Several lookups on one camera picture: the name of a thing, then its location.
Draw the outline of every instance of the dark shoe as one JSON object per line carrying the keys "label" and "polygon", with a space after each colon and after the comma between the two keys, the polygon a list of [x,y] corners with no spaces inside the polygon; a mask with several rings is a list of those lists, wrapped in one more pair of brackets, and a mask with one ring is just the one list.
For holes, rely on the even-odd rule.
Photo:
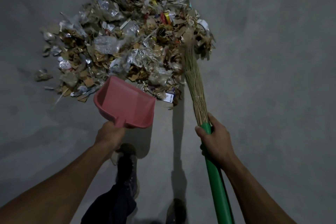
{"label": "dark shoe", "polygon": [[185,203],[175,198],[167,211],[166,224],[184,224],[187,220],[187,209]]}
{"label": "dark shoe", "polygon": [[136,199],[139,195],[140,185],[136,176],[137,157],[135,147],[132,144],[124,143],[118,150],[118,174],[116,183],[123,183]]}

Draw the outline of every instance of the concrete floor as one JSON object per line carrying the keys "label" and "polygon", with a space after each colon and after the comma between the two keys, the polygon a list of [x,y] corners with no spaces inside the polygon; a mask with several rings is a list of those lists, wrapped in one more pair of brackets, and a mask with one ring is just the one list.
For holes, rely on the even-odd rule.
{"label": "concrete floor", "polygon": [[[0,0],[0,205],[59,171],[93,144],[104,119],[92,98],[63,99],[33,81],[43,59],[38,28],[74,14],[88,0]],[[209,23],[217,49],[200,62],[208,110],[232,135],[252,174],[298,223],[334,223],[335,0],[191,0]],[[174,109],[157,102],[153,127],[126,141],[139,152],[141,183],[129,223],[164,223],[175,195],[189,223],[216,223],[189,91]],[[72,223],[114,183],[106,162]],[[226,180],[236,223],[244,223]]]}

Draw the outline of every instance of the dustpan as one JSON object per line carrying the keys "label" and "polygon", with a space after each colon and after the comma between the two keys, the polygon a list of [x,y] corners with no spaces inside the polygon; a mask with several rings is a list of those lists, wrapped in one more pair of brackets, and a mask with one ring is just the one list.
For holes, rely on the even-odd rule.
{"label": "dustpan", "polygon": [[155,98],[116,76],[107,79],[93,102],[116,127],[146,128],[153,124]]}

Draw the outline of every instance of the green plastic tube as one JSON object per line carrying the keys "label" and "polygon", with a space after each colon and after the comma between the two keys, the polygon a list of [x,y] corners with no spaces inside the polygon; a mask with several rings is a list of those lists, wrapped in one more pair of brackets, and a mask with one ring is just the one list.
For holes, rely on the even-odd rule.
{"label": "green plastic tube", "polygon": [[[211,134],[211,127],[209,123],[203,123],[201,127],[207,134]],[[234,224],[232,210],[229,197],[227,196],[222,172],[208,158],[208,154],[204,155],[218,224]]]}

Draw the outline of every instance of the person's left arm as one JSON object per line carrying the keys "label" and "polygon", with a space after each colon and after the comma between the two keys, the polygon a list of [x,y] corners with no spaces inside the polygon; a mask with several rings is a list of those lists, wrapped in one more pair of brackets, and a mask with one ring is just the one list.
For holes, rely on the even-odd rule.
{"label": "person's left arm", "polygon": [[67,167],[0,208],[0,223],[70,223],[93,178],[124,137],[106,122],[95,144]]}

